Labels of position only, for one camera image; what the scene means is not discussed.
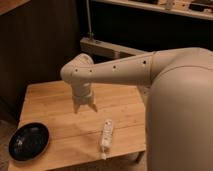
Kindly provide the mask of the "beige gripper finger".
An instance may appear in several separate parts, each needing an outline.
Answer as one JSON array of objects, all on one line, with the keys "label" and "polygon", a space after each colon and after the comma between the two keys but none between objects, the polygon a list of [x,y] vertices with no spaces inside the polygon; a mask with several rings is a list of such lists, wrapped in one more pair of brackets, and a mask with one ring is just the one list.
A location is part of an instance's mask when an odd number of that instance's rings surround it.
[{"label": "beige gripper finger", "polygon": [[78,113],[78,110],[80,108],[80,105],[74,105],[74,113],[77,114]]},{"label": "beige gripper finger", "polygon": [[90,103],[90,104],[89,104],[89,107],[90,107],[91,109],[93,109],[95,112],[98,112],[98,108],[97,108],[96,104]]}]

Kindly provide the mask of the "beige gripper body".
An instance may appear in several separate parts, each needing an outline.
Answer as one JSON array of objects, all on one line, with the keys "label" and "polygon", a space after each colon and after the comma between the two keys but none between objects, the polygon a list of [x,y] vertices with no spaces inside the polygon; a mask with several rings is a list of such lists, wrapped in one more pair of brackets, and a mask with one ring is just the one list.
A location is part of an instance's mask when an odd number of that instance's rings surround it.
[{"label": "beige gripper body", "polygon": [[72,85],[72,99],[75,105],[92,105],[94,93],[90,83]]}]

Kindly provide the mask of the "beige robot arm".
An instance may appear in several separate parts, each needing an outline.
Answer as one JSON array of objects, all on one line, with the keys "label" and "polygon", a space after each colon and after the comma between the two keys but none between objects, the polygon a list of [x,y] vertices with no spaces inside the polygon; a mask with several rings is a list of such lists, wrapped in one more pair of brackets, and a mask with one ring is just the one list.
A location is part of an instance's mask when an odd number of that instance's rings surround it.
[{"label": "beige robot arm", "polygon": [[213,171],[213,51],[160,50],[98,64],[81,53],[60,75],[76,106],[93,102],[93,83],[147,87],[147,171]]}]

